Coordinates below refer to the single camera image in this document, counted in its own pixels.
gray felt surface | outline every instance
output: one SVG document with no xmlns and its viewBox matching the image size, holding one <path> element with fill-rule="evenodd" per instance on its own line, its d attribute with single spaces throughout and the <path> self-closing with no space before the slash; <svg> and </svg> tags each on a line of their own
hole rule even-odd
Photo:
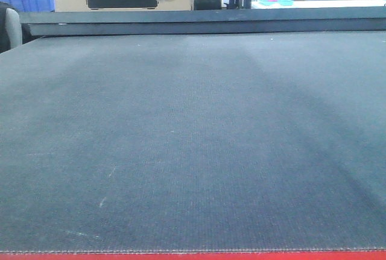
<svg viewBox="0 0 386 260">
<path fill-rule="evenodd" d="M 0 251 L 386 248 L 386 32 L 0 55 Z"/>
</svg>

black bar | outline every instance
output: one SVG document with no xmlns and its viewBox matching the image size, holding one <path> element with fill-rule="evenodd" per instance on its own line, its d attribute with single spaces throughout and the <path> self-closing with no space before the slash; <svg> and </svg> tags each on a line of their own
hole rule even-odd
<svg viewBox="0 0 386 260">
<path fill-rule="evenodd" d="M 386 7 L 21 13 L 21 21 L 26 24 L 287 21 L 307 19 L 364 19 L 381 17 L 386 17 Z"/>
<path fill-rule="evenodd" d="M 386 30 L 386 18 L 147 24 L 32 24 L 30 27 L 33 36 L 374 31 Z"/>
</svg>

gray mesh surface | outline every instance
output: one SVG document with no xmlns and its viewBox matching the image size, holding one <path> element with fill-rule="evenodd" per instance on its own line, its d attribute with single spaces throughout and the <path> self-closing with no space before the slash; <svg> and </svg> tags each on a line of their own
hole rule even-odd
<svg viewBox="0 0 386 260">
<path fill-rule="evenodd" d="M 0 251 L 386 248 L 386 32 L 0 55 Z"/>
</svg>

